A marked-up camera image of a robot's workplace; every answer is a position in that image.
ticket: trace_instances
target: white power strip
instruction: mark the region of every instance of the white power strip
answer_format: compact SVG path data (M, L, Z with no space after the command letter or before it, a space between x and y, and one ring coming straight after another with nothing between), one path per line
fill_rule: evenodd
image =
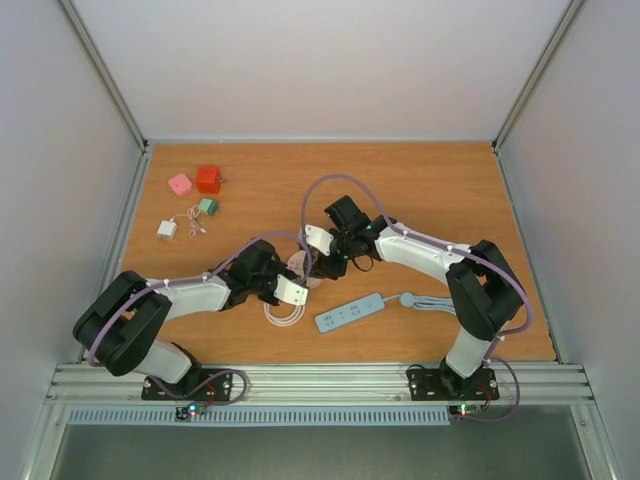
M320 333L327 333L343 327L361 318L383 310L385 303L379 293L372 293L342 307L334 308L316 317L316 325Z

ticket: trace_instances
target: wooden surface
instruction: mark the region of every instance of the wooden surface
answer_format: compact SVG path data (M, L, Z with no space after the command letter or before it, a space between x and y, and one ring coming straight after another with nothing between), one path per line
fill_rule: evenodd
M201 217L208 235L189 238L186 218L172 241L161 242L161 220L186 212L204 196L194 189L183 197L167 180L181 172L195 179L199 165L218 165L226 183L215 196L220 210ZM151 166L131 232L124 269L142 276L177 278L213 268L251 237L276 230L296 233L300 203L318 177L342 172L367 184L389 214L409 227L459 243L495 242L531 296L535 319L529 331L509 337L497 350L508 359L555 357L525 255L489 144L229 144L160 145ZM308 206L307 222L329 227L323 209L344 194L371 218L372 202L347 181L321 185ZM294 242L273 239L280 256L297 250ZM309 296L305 316L279 328L263 317L256 298L221 313L194 314L165 324L160 338L192 352L205 363L439 361L459 329L455 317L404 308L390 301L371 317L320 334L314 317L373 292L383 296L410 291L448 295L439 282L409 268L376 263L363 273L349 266L347 276L324 280ZM278 315L293 307L274 308ZM520 325L524 309L511 322Z

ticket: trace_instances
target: white panel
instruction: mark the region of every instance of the white panel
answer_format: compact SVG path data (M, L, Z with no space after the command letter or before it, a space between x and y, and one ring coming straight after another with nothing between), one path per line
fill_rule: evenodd
M505 149L566 360L584 362L626 478L640 416L640 3L591 0Z
M495 137L566 0L76 0L148 138Z
M0 478L17 478L137 153L56 2L0 4Z

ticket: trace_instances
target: charger cable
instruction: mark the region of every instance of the charger cable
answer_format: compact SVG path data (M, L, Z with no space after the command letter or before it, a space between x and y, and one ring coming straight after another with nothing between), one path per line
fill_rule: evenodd
M195 237L196 235L200 235L201 233L207 233L207 229L204 228L200 222L198 222L198 215L200 215L200 206L194 205L193 207L189 208L189 210L187 210L187 213L179 213L178 215L174 215L169 221L173 222L177 217L187 217L189 219L189 236Z
M304 274L304 262L305 262L305 252L303 250L300 250L299 252L296 252L291 256L291 258L287 262L287 268L292 272L294 272L299 277L302 277ZM305 281L305 285L309 289L313 289L313 288L316 288L318 285L320 285L321 282L322 280L320 280L319 278L309 277ZM267 320L269 320L269 322L271 322L276 327L290 327L291 325L294 325L295 323L298 322L298 320L302 318L306 310L306 307L304 305L296 305L296 308L294 308L293 313L291 313L286 317L276 317L271 312L271 305L269 305L268 303L263 303L262 309L264 311L264 316L267 317Z

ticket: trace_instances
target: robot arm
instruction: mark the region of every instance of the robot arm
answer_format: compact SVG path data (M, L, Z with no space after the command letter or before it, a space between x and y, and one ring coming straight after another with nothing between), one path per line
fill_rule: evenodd
M189 392L200 379L201 365L177 345L156 340L169 320L196 312L218 312L244 303L250 294L278 305L306 303L308 290L293 280L274 247L260 240L243 251L227 270L203 274L189 282L164 280L132 305L127 320L119 318L107 332L96 358L114 376L136 371L178 385ZM133 271L121 273L76 323L73 335L89 349L109 318L132 295L163 281L145 279Z
M381 217L370 221L348 196L325 212L336 228L324 232L309 225L305 229L307 242L319 252L312 276L335 280L344 275L349 261L367 255L413 268L449 287L460 331L441 362L439 380L451 397L459 396L482 367L494 337L522 306L522 299L499 275L454 251L482 257L515 279L498 248L486 240L475 246L451 244L415 232L395 220L395 228L391 228ZM450 248L446 251L433 247L416 239L419 237Z

